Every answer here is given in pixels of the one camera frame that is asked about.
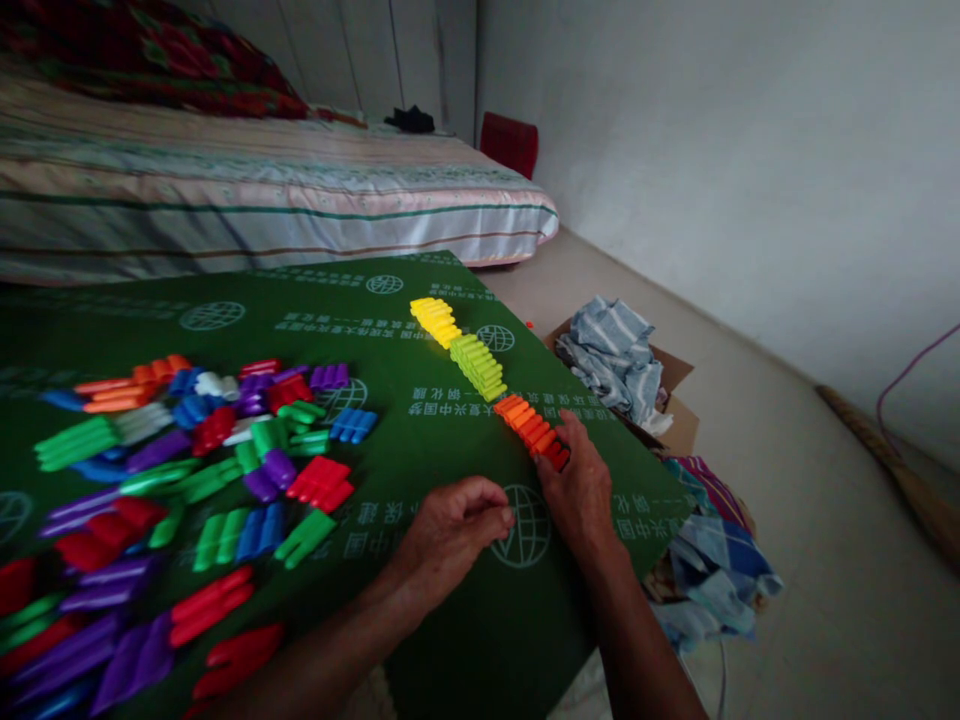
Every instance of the folded cloth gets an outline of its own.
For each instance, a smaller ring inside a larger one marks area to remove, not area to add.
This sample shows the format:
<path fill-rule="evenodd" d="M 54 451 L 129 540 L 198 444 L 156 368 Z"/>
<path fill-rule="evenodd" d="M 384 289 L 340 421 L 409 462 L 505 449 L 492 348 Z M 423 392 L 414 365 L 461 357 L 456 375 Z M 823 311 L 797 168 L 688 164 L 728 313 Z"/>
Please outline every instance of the folded cloth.
<path fill-rule="evenodd" d="M 656 409 L 663 366 L 650 350 L 653 331 L 620 300 L 611 303 L 597 295 L 574 314 L 570 332 L 557 339 L 557 353 L 605 406 L 651 435 L 662 435 L 673 417 Z"/>

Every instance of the right hand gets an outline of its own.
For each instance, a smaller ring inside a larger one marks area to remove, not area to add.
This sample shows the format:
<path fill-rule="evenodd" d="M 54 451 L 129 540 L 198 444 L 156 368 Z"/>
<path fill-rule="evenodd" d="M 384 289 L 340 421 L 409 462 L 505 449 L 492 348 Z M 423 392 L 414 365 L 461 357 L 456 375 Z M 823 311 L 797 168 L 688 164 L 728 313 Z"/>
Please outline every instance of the right hand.
<path fill-rule="evenodd" d="M 610 512 L 613 483 L 579 418 L 569 410 L 561 410 L 560 418 L 566 424 L 556 431 L 570 448 L 570 461 L 559 473 L 543 455 L 534 462 L 554 524 L 582 567 L 611 543 L 619 544 Z"/>

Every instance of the wire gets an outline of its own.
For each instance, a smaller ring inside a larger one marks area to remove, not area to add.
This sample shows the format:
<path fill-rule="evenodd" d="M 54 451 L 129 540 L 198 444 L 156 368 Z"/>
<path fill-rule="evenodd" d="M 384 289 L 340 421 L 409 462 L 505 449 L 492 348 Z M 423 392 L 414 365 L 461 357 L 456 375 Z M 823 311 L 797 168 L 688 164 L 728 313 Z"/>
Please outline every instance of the wire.
<path fill-rule="evenodd" d="M 903 369 L 903 372 L 897 375 L 897 379 L 894 380 L 889 385 L 887 385 L 884 391 L 880 393 L 880 397 L 877 398 L 876 413 L 877 413 L 877 425 L 880 427 L 880 434 L 883 435 L 883 439 L 887 441 L 887 444 L 890 446 L 890 449 L 893 450 L 894 454 L 897 457 L 900 457 L 900 451 L 897 450 L 897 447 L 893 444 L 893 441 L 890 439 L 890 435 L 887 434 L 887 428 L 883 424 L 883 402 L 884 400 L 887 399 L 887 394 L 891 390 L 893 390 L 897 385 L 900 384 L 900 381 L 903 380 L 910 373 L 911 370 L 913 370 L 914 366 L 916 366 L 916 364 L 923 359 L 924 355 L 929 353 L 931 350 L 933 350 L 937 346 L 941 345 L 947 338 L 949 338 L 951 335 L 957 332 L 957 330 L 960 330 L 960 324 L 954 325 L 951 330 L 947 330 L 945 334 L 941 335 L 939 338 L 934 340 L 930 345 L 927 345 L 927 347 L 925 347 L 923 350 L 917 353 L 917 356 L 910 361 L 910 364 Z"/>

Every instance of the striped bedsheet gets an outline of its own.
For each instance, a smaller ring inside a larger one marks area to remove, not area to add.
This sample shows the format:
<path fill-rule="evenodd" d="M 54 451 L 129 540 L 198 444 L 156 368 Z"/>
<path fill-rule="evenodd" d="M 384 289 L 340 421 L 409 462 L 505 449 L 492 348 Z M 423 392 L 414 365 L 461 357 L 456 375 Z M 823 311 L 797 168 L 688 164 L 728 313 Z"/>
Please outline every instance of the striped bedsheet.
<path fill-rule="evenodd" d="M 0 68 L 0 279 L 114 282 L 448 249 L 513 263 L 550 198 L 451 137 L 108 103 Z"/>

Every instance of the red object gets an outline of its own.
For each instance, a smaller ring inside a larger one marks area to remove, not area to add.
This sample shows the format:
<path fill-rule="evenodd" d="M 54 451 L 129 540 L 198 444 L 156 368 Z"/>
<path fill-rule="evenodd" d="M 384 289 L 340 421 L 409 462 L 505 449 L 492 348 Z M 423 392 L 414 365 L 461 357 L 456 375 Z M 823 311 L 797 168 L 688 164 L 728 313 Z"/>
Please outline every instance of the red object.
<path fill-rule="evenodd" d="M 233 434 L 237 414 L 231 407 L 219 407 L 193 431 L 193 456 L 205 457 Z"/>
<path fill-rule="evenodd" d="M 135 495 L 124 495 L 113 501 L 113 509 L 143 535 L 163 520 L 170 511 L 159 503 Z"/>
<path fill-rule="evenodd" d="M 294 375 L 282 383 L 277 383 L 267 388 L 267 402 L 270 406 L 270 412 L 274 415 L 276 415 L 284 405 L 292 405 L 297 400 L 303 400 L 308 403 L 313 402 L 313 392 L 307 387 L 307 382 L 303 379 L 302 375 Z"/>
<path fill-rule="evenodd" d="M 26 557 L 0 568 L 0 616 L 22 610 L 30 602 L 35 565 L 34 558 Z"/>
<path fill-rule="evenodd" d="M 143 539 L 143 532 L 113 511 L 94 515 L 87 520 L 86 527 L 98 540 L 116 548 L 118 555 Z"/>
<path fill-rule="evenodd" d="M 207 667 L 225 665 L 244 657 L 273 654 L 283 641 L 283 625 L 276 623 L 250 630 L 228 640 L 218 642 L 207 653 Z"/>
<path fill-rule="evenodd" d="M 240 368 L 240 379 L 243 380 L 248 375 L 267 375 L 280 371 L 280 361 L 276 358 L 270 360 L 258 360 L 255 363 L 244 365 Z"/>
<path fill-rule="evenodd" d="M 19 672 L 23 667 L 32 663 L 41 655 L 45 655 L 85 626 L 83 615 L 80 613 L 64 615 L 42 633 L 32 637 L 23 645 L 14 648 L 0 658 L 0 677 L 9 677 Z"/>
<path fill-rule="evenodd" d="M 527 180 L 533 180 L 540 150 L 540 135 L 536 125 L 486 112 L 480 131 L 480 152 Z"/>
<path fill-rule="evenodd" d="M 186 645 L 223 620 L 251 597 L 253 597 L 253 585 L 241 585 L 218 598 L 214 604 L 205 606 L 199 612 L 192 613 L 182 623 L 173 626 L 173 630 L 170 631 L 170 645 L 175 648 Z"/>
<path fill-rule="evenodd" d="M 320 508 L 326 498 L 331 497 L 338 487 L 346 484 L 349 486 L 349 492 L 343 495 L 340 500 L 343 502 L 353 492 L 353 486 L 347 483 L 349 475 L 350 468 L 346 465 L 317 456 L 297 475 L 293 485 L 287 488 L 287 497 Z"/>
<path fill-rule="evenodd" d="M 177 625 L 182 623 L 191 615 L 200 612 L 205 607 L 216 604 L 224 595 L 231 590 L 234 590 L 249 582 L 250 578 L 252 577 L 253 568 L 249 565 L 244 565 L 237 568 L 226 577 L 222 577 L 219 580 L 214 580 L 212 583 L 203 588 L 203 590 L 198 590 L 190 597 L 186 598 L 185 600 L 181 600 L 173 606 L 173 610 L 171 612 L 173 624 Z"/>
<path fill-rule="evenodd" d="M 105 568 L 123 552 L 85 531 L 60 538 L 54 547 L 65 563 L 85 573 Z"/>

